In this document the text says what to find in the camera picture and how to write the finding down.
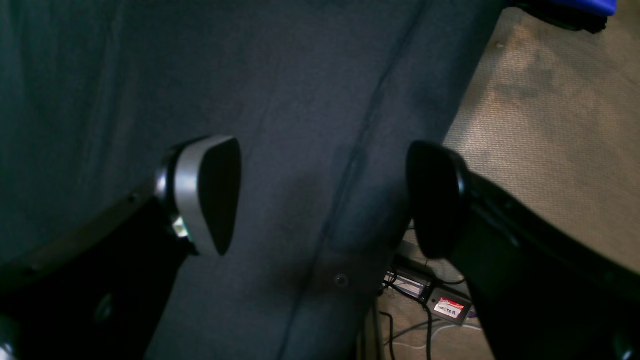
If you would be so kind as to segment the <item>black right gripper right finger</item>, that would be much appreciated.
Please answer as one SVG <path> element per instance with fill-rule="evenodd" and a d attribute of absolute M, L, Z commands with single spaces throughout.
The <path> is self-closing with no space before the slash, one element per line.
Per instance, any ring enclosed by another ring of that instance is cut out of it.
<path fill-rule="evenodd" d="M 406 156 L 425 257 L 464 277 L 496 360 L 637 360 L 639 274 L 558 230 L 445 146 Z"/>

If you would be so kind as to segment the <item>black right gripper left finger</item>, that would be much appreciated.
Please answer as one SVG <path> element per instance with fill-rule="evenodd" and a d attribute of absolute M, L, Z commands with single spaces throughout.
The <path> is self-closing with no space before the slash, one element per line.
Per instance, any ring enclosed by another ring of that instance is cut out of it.
<path fill-rule="evenodd" d="M 141 360 L 188 256 L 222 256 L 242 184 L 234 136 L 170 148 L 70 234 L 1 264 L 3 360 Z"/>

